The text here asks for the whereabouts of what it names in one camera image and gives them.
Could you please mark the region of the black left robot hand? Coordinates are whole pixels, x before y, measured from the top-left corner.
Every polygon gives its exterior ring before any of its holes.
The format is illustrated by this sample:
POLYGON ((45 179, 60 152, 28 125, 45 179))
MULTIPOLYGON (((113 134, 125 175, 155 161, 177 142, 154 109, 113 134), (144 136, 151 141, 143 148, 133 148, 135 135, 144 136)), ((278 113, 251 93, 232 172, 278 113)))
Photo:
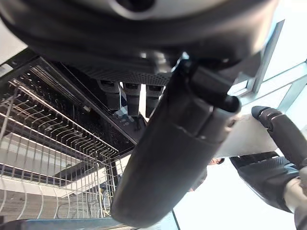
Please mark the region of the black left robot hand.
POLYGON ((241 109, 229 69, 260 52, 276 0, 3 0, 7 28, 37 53, 81 69, 171 73, 133 150, 111 215, 160 221, 205 172, 241 109))

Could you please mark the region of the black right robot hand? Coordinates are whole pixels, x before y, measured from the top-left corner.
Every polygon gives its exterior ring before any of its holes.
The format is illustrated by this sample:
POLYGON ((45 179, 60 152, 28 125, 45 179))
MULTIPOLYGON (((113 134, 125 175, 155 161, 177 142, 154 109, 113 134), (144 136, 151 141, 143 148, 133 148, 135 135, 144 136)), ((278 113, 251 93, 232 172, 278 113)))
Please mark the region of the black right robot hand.
POLYGON ((231 157, 230 161, 240 178, 266 204, 290 212, 284 190, 307 164, 307 140, 292 120, 277 109, 254 106, 251 114, 266 128, 283 156, 270 151, 231 157))

